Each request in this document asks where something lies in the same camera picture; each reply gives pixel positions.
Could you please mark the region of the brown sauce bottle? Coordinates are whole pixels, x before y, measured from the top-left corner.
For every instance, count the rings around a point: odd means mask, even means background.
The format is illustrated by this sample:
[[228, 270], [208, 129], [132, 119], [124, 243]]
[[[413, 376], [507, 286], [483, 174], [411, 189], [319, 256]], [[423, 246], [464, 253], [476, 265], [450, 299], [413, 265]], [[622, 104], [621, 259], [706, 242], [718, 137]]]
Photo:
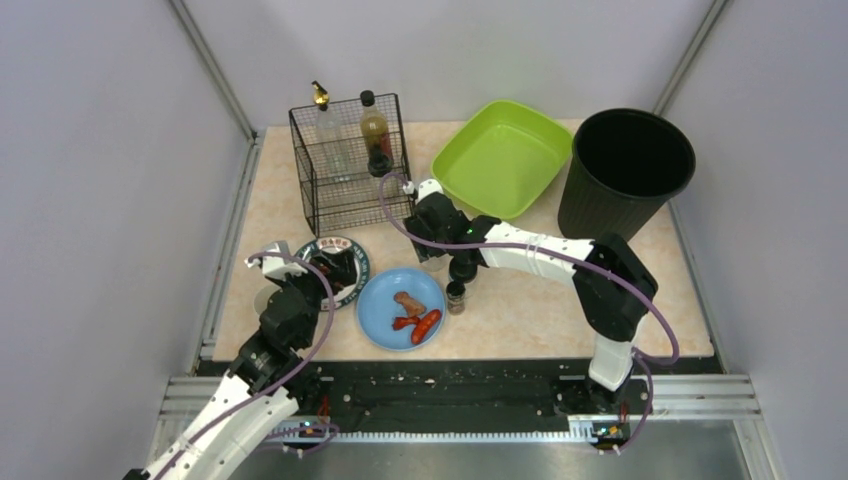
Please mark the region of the brown sauce bottle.
[[376, 106], [375, 94], [371, 90], [364, 90], [360, 93], [359, 99], [363, 106], [359, 125], [368, 158], [369, 153], [376, 149], [382, 150], [393, 158], [388, 121]]

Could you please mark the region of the clear gold-spout oil bottle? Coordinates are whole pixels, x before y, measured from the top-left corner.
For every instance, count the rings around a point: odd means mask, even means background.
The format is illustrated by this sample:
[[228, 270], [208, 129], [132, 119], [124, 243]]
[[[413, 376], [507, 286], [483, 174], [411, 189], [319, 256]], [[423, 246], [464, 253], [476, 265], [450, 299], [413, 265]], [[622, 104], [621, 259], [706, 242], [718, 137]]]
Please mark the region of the clear gold-spout oil bottle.
[[318, 109], [316, 118], [317, 143], [322, 147], [324, 157], [336, 182], [350, 179], [349, 150], [344, 142], [341, 123], [334, 111], [330, 110], [328, 91], [316, 80], [311, 82], [314, 89], [313, 102]]

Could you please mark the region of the black-lid shaker jar back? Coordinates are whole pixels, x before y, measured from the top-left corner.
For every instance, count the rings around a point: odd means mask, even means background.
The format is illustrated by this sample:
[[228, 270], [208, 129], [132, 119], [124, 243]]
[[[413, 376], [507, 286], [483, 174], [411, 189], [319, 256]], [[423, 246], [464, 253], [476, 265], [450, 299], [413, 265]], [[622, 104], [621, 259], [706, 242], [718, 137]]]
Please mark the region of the black-lid shaker jar back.
[[448, 255], [430, 257], [421, 262], [420, 266], [428, 272], [435, 273], [443, 270], [449, 264], [449, 261], [450, 257]]

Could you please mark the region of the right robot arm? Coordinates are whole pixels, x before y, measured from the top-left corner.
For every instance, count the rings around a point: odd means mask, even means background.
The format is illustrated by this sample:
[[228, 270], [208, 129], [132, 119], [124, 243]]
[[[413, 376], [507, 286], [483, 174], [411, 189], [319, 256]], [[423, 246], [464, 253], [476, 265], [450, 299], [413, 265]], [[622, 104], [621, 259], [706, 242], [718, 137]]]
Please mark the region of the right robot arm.
[[419, 200], [402, 228], [420, 261], [449, 255], [461, 269], [523, 271], [574, 289], [595, 332], [587, 384], [617, 398], [633, 370], [633, 346], [658, 283], [627, 241], [614, 233], [568, 240], [501, 219], [468, 218], [441, 193]]

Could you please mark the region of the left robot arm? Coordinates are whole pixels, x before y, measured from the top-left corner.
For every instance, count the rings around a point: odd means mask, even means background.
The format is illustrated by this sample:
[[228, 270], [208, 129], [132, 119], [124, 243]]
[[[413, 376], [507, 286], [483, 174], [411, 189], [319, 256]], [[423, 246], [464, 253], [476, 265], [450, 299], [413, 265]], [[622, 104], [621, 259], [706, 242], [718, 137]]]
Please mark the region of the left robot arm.
[[245, 263], [277, 287], [258, 330], [184, 432], [126, 478], [227, 479], [283, 420], [318, 399], [320, 382], [306, 365], [328, 336], [316, 331], [321, 311], [333, 313], [336, 294], [358, 281], [355, 254], [346, 248], [300, 259], [277, 242]]

